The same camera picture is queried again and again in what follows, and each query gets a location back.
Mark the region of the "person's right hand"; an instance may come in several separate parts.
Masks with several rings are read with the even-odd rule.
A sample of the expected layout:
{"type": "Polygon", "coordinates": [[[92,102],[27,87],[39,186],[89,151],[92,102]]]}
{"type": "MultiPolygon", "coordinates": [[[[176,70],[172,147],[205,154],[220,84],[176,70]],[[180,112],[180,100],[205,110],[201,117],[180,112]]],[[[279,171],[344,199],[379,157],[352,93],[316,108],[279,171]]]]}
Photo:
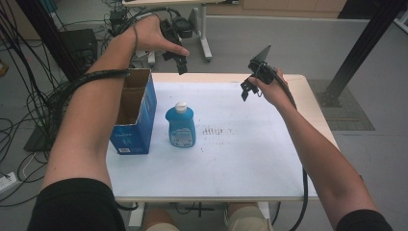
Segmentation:
{"type": "Polygon", "coordinates": [[[277,69],[278,79],[273,80],[269,85],[263,83],[261,80],[250,77],[249,82],[261,90],[267,102],[272,104],[279,112],[294,110],[295,106],[284,91],[284,87],[288,85],[283,77],[283,72],[280,68],[277,69]]]}

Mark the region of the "blue detergent bottle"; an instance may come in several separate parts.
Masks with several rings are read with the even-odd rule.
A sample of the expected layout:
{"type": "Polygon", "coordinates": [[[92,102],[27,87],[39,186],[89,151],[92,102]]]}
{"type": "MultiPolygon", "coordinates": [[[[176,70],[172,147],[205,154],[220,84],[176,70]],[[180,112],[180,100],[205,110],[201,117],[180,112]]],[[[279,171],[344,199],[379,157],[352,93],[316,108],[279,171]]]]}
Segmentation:
{"type": "Polygon", "coordinates": [[[166,112],[168,121],[168,137],[173,146],[193,147],[196,141],[193,110],[186,102],[177,102],[166,112]]]}

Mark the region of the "white table mat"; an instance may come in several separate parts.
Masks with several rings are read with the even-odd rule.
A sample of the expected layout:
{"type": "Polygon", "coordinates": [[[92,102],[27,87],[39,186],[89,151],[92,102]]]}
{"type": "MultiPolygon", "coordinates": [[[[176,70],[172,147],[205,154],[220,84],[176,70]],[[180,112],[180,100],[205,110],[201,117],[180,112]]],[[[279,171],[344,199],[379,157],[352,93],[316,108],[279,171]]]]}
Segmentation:
{"type": "Polygon", "coordinates": [[[158,83],[150,150],[107,153],[119,200],[298,200],[316,196],[302,176],[286,125],[268,102],[243,101],[237,83],[158,83]],[[196,143],[170,144],[166,111],[177,102],[193,110],[196,143]]]}

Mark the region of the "person's right black sleeve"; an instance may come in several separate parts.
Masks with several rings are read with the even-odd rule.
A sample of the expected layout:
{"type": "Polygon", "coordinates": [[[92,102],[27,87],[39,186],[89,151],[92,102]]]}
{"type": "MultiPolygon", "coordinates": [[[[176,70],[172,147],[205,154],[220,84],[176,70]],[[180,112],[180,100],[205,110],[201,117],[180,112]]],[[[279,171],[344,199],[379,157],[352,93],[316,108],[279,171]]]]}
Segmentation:
{"type": "Polygon", "coordinates": [[[379,213],[373,210],[356,210],[340,219],[336,231],[394,231],[379,213]]]}

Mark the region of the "black box on floor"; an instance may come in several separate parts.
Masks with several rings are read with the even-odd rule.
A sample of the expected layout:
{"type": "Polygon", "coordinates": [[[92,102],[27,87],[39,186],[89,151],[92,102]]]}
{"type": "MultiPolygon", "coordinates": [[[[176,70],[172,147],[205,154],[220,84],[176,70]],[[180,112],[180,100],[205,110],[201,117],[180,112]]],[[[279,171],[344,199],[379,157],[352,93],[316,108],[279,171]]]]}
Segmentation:
{"type": "Polygon", "coordinates": [[[92,29],[60,32],[62,40],[82,73],[97,59],[97,40],[92,29]]]}

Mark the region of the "blue cardboard box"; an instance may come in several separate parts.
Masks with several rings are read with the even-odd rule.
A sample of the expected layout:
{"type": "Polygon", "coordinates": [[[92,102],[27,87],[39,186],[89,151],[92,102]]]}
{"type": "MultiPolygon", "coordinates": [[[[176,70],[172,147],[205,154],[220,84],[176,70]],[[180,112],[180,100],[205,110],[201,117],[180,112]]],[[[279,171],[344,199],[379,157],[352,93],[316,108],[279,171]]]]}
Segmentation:
{"type": "Polygon", "coordinates": [[[157,97],[151,70],[130,70],[124,80],[118,117],[111,143],[119,155],[148,154],[156,114],[157,97]]]}

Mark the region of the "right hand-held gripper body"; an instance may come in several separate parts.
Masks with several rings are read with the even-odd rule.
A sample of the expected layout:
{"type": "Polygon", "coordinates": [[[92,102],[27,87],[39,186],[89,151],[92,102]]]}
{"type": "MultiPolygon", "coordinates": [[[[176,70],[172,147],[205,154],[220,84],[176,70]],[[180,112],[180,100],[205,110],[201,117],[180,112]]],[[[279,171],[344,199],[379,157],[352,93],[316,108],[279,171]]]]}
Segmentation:
{"type": "Polygon", "coordinates": [[[253,76],[269,85],[277,76],[276,69],[266,62],[266,57],[270,46],[268,45],[249,62],[248,68],[253,72],[253,76]]]}

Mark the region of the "person's left hand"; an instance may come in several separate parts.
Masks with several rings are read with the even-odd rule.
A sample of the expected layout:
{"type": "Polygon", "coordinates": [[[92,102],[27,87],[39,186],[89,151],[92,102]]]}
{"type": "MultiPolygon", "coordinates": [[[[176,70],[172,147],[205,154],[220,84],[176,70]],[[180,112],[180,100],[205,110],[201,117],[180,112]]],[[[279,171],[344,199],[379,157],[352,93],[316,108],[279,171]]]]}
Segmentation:
{"type": "Polygon", "coordinates": [[[163,36],[157,15],[149,15],[139,20],[127,29],[123,36],[131,41],[134,50],[168,51],[182,56],[190,54],[182,45],[171,42],[163,36]]]}

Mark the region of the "white table leg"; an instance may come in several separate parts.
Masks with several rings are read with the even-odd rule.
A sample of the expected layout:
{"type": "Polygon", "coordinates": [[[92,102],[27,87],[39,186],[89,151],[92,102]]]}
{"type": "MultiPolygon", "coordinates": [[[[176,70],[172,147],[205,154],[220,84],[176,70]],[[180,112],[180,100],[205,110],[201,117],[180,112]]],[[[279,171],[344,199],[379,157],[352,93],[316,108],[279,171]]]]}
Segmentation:
{"type": "Polygon", "coordinates": [[[141,231],[145,203],[138,203],[138,208],[130,213],[127,231],[141,231]]]}
{"type": "Polygon", "coordinates": [[[258,208],[262,212],[264,218],[270,219],[269,205],[267,202],[258,202],[258,208]]]}

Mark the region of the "black slanted metal post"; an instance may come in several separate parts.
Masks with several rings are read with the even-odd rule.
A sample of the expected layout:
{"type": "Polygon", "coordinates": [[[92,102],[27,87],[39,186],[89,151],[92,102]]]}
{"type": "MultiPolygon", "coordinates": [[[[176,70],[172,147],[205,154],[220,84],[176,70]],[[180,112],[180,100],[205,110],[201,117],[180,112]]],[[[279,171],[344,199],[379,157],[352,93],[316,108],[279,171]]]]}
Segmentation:
{"type": "Polygon", "coordinates": [[[385,34],[408,0],[385,0],[356,40],[336,75],[322,92],[318,93],[321,107],[340,107],[340,96],[354,74],[385,34]]]}

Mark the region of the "wooden cabinet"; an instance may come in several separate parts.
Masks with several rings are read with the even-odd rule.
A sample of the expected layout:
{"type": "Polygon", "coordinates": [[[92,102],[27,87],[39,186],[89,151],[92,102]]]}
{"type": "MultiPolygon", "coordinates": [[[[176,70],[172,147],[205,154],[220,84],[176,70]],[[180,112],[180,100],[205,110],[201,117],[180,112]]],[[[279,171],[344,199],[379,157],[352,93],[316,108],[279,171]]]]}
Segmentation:
{"type": "Polygon", "coordinates": [[[237,0],[209,4],[207,14],[276,17],[337,18],[347,0],[237,0]]]}

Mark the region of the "person's left black sleeve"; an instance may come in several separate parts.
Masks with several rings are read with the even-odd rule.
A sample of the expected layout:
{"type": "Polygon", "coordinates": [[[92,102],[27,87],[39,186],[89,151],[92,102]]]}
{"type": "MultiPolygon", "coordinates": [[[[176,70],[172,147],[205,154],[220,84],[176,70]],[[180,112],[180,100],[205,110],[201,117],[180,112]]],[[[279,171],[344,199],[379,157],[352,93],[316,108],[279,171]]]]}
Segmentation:
{"type": "Polygon", "coordinates": [[[40,191],[27,231],[125,231],[125,224],[110,187],[72,178],[40,191]]]}

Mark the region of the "black electronic device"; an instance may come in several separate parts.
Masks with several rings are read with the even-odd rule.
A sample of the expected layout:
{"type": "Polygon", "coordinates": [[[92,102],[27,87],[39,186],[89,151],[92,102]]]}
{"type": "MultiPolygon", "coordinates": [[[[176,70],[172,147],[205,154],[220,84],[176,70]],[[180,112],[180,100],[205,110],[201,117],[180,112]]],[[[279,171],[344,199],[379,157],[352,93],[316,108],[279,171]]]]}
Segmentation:
{"type": "Polygon", "coordinates": [[[127,11],[125,9],[110,11],[110,23],[112,25],[119,25],[127,19],[127,11]]]}

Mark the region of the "white background desk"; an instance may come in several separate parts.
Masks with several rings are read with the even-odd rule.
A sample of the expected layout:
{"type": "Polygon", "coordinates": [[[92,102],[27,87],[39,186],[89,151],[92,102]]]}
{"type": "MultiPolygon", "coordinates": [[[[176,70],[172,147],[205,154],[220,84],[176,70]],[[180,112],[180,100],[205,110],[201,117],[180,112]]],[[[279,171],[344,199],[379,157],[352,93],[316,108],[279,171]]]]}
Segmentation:
{"type": "Polygon", "coordinates": [[[209,62],[212,58],[210,45],[207,41],[207,5],[218,4],[224,0],[122,0],[128,8],[135,7],[170,7],[172,5],[194,5],[193,12],[199,24],[197,34],[203,50],[204,58],[209,62]]]}

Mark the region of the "person's right leg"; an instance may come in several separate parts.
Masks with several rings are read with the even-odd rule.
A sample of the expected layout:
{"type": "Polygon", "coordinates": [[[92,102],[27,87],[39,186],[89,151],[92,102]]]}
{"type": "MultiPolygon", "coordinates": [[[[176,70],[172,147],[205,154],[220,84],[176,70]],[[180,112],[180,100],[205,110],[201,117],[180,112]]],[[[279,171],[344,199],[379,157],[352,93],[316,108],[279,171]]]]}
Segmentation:
{"type": "Polygon", "coordinates": [[[224,211],[228,231],[274,231],[256,202],[231,202],[224,211]]]}

